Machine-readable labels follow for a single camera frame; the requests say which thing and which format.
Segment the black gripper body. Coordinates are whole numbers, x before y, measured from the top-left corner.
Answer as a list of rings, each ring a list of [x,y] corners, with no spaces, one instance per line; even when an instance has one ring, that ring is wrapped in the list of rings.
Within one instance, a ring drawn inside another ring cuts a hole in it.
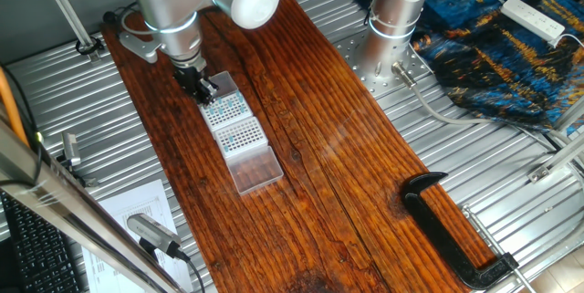
[[[199,71],[195,67],[175,67],[173,76],[186,91],[207,91],[207,87],[203,82],[206,76],[203,71]]]

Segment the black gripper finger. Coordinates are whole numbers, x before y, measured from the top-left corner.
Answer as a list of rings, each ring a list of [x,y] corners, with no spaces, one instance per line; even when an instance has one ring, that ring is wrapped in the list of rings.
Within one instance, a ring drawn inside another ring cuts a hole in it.
[[[205,87],[196,88],[193,98],[198,105],[207,106],[214,101],[214,95]]]
[[[201,88],[202,87],[207,88],[214,95],[214,100],[215,100],[215,95],[219,89],[219,86],[216,85],[215,83],[213,83],[209,78],[202,78],[201,79]]]

